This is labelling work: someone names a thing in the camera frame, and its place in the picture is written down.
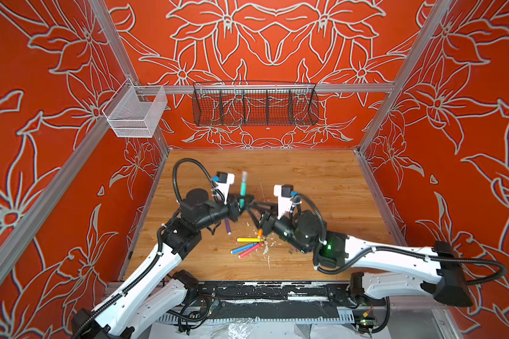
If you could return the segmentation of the purple marker pen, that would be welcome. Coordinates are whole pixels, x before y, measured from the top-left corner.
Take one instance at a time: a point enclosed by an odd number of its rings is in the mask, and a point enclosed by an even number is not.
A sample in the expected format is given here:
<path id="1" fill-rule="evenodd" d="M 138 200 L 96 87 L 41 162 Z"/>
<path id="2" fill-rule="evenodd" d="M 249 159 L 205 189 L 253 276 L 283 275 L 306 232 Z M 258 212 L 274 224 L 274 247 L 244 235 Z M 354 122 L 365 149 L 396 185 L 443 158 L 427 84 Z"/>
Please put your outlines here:
<path id="1" fill-rule="evenodd" d="M 230 220 L 226 218 L 224 221 L 225 221 L 227 235 L 232 235 Z"/>

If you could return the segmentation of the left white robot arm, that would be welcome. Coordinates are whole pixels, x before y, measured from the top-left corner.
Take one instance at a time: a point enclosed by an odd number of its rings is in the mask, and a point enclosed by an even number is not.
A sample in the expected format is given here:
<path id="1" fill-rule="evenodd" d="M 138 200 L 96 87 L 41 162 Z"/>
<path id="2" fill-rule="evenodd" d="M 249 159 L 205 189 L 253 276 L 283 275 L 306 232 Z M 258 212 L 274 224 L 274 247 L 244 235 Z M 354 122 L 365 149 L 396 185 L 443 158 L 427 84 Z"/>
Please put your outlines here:
<path id="1" fill-rule="evenodd" d="M 116 291 L 72 319 L 73 338 L 138 338 L 158 318 L 194 295 L 197 280 L 185 271 L 162 288 L 158 284 L 186 258 L 202 239 L 202 230 L 224 219 L 236 222 L 244 211 L 242 196 L 225 202 L 193 189 L 157 233 L 157 243 L 143 263 Z"/>

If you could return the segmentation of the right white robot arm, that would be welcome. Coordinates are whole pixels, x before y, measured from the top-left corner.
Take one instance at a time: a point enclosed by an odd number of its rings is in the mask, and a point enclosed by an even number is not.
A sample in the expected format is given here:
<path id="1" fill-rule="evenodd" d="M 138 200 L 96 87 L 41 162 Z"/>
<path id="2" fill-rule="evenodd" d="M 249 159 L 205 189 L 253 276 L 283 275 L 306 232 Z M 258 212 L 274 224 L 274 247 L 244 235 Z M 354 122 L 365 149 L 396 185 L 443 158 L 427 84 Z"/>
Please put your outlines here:
<path id="1" fill-rule="evenodd" d="M 276 234 L 303 254 L 312 254 L 314 269 L 339 275 L 355 268 L 349 294 L 383 299 L 394 296 L 429 296 L 453 307 L 473 305 L 463 265 L 446 242 L 433 247 L 398 247 L 369 242 L 327 228 L 321 212 L 305 196 L 264 203 L 249 197 L 243 209 L 263 235 Z"/>

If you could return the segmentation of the pink marker pen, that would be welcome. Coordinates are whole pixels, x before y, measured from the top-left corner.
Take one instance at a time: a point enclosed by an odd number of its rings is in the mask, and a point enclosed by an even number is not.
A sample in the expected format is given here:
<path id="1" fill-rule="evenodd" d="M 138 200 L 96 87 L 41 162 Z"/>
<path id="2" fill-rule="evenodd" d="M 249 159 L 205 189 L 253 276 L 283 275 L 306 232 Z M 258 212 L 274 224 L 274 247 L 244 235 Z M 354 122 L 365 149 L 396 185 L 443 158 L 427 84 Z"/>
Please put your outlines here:
<path id="1" fill-rule="evenodd" d="M 246 257 L 247 255 L 251 254 L 253 251 L 256 251 L 257 249 L 259 249 L 260 247 L 262 247 L 264 245 L 263 242 L 260 242 L 256 245 L 254 245 L 253 247 L 249 248 L 249 249 L 246 249 L 245 251 L 242 251 L 239 255 L 238 255 L 238 258 L 244 258 Z"/>

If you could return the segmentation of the green marker pen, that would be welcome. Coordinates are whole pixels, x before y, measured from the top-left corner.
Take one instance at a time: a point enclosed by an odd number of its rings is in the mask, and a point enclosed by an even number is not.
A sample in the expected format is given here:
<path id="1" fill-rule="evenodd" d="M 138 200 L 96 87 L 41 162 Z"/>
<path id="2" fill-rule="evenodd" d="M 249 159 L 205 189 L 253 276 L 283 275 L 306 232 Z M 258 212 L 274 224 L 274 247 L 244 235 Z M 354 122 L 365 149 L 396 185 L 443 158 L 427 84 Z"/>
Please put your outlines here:
<path id="1" fill-rule="evenodd" d="M 243 209 L 245 207 L 245 195 L 246 195 L 246 192 L 247 192 L 247 182 L 244 183 L 242 182 L 242 178 L 241 178 L 241 182 L 240 182 L 240 195 L 241 195 L 241 198 L 239 199 L 239 203 L 240 203 L 240 208 Z"/>

